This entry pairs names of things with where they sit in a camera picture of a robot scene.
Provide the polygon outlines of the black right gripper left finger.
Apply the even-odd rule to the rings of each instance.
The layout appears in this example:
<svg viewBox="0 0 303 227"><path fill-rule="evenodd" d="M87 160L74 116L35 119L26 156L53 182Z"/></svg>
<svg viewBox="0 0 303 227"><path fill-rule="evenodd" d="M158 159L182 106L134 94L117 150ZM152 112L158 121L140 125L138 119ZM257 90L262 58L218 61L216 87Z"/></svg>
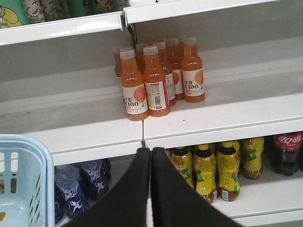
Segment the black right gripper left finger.
<svg viewBox="0 0 303 227"><path fill-rule="evenodd" d="M127 171L95 205L65 227L145 227L151 152L139 148Z"/></svg>

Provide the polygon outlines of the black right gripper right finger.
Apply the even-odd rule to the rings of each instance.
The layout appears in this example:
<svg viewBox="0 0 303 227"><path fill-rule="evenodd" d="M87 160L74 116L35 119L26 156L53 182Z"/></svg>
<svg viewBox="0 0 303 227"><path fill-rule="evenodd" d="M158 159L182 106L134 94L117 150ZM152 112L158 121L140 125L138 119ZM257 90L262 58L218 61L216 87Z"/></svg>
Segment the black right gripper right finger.
<svg viewBox="0 0 303 227"><path fill-rule="evenodd" d="M151 157L151 207L155 227L239 227L203 200L173 166L164 148Z"/></svg>

